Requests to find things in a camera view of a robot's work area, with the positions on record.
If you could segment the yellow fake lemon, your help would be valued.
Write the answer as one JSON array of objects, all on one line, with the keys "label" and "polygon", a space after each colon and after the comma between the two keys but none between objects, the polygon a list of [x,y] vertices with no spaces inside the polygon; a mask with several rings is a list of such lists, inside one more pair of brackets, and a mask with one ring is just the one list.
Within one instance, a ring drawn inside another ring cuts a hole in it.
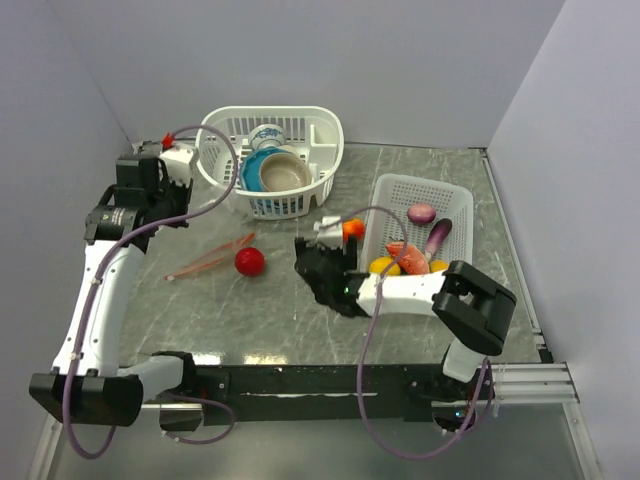
[{"label": "yellow fake lemon", "polygon": [[368,267],[368,271],[374,274],[381,274],[386,268],[388,268],[388,276],[399,276],[402,274],[402,269],[399,265],[393,263],[393,258],[390,256],[378,257],[373,260]]}]

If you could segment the orange fake persimmon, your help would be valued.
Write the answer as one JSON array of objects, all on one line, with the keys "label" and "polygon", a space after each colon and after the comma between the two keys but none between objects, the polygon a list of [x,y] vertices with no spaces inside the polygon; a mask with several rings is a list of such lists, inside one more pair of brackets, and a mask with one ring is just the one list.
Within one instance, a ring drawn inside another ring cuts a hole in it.
[{"label": "orange fake persimmon", "polygon": [[347,243],[350,238],[357,242],[361,241],[366,233],[366,225],[360,218],[353,218],[342,223],[343,242]]}]

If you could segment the clear zip top bag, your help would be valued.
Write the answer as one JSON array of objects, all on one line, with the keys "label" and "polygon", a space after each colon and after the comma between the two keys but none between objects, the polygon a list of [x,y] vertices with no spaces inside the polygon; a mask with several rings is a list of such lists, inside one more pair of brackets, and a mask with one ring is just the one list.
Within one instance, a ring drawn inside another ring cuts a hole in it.
[{"label": "clear zip top bag", "polygon": [[167,282],[172,282],[183,277],[199,274],[205,270],[217,267],[229,259],[235,257],[238,251],[248,247],[250,243],[255,239],[256,232],[251,231],[248,234],[242,235],[234,240],[226,242],[214,249],[202,254],[195,260],[184,265],[179,270],[169,273],[163,276],[163,279]]}]

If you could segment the fake watermelon slice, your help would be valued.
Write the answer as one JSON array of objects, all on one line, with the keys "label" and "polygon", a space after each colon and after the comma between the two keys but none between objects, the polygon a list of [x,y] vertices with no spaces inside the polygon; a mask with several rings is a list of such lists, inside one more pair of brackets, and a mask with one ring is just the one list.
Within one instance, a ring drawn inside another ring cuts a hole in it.
[{"label": "fake watermelon slice", "polygon": [[406,274],[425,275],[430,273],[425,255],[416,246],[404,245],[402,241],[392,241],[385,245],[385,249]]}]

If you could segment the red fake apple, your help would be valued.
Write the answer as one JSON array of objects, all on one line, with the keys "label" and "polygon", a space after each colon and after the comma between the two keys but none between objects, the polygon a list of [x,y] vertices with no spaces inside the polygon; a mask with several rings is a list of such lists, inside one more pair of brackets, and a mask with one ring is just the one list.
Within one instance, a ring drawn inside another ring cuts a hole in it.
[{"label": "red fake apple", "polygon": [[243,276],[256,277],[266,268],[266,260],[260,250],[254,247],[240,249],[234,258],[236,270]]}]

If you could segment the small yellow fake fruit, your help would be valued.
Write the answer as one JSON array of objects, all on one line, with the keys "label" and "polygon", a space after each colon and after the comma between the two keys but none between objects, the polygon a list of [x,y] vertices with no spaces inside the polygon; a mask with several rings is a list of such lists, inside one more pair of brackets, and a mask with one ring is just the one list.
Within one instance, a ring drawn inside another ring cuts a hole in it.
[{"label": "small yellow fake fruit", "polygon": [[429,270],[431,273],[445,271],[449,268],[449,263],[443,260],[433,260],[429,263]]}]

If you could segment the purple fake onion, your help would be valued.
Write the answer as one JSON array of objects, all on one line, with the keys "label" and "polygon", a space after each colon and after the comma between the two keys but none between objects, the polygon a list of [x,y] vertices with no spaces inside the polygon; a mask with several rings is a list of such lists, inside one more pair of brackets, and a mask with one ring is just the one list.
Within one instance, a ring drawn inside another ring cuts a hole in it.
[{"label": "purple fake onion", "polygon": [[435,220],[436,216],[435,208],[426,203],[411,205],[407,210],[407,218],[415,225],[428,225]]}]

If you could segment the purple fake eggplant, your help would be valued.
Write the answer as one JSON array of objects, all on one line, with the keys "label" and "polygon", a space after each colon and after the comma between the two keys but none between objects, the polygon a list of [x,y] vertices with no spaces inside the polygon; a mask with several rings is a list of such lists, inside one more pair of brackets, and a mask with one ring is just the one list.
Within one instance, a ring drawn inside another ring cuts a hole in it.
[{"label": "purple fake eggplant", "polygon": [[444,243],[452,230],[453,222],[449,218],[442,218],[436,222],[431,229],[425,244],[424,255],[430,263],[441,245]]}]

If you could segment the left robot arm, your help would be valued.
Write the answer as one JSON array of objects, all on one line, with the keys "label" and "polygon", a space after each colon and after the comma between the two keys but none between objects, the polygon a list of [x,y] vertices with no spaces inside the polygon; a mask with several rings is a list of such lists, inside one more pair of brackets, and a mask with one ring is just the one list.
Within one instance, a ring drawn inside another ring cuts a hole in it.
[{"label": "left robot arm", "polygon": [[124,245],[133,230],[188,211],[194,149],[131,154],[116,162],[116,181],[85,220],[85,264],[62,347],[48,373],[37,373],[30,396],[61,423],[130,426],[143,403],[166,392],[178,402],[197,393],[191,354],[164,351],[124,368],[119,342],[129,294],[152,232]]}]

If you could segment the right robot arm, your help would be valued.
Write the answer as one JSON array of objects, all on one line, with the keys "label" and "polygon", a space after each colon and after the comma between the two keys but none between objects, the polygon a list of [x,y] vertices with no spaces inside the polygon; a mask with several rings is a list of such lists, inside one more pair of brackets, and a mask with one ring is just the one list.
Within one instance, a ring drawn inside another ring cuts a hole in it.
[{"label": "right robot arm", "polygon": [[294,249],[294,269],[316,302],[342,316],[439,318],[454,336],[437,375],[445,396],[463,396],[482,361],[502,354],[516,296],[469,263],[456,260],[442,272],[383,277],[355,270],[354,242],[330,248],[298,237]]}]

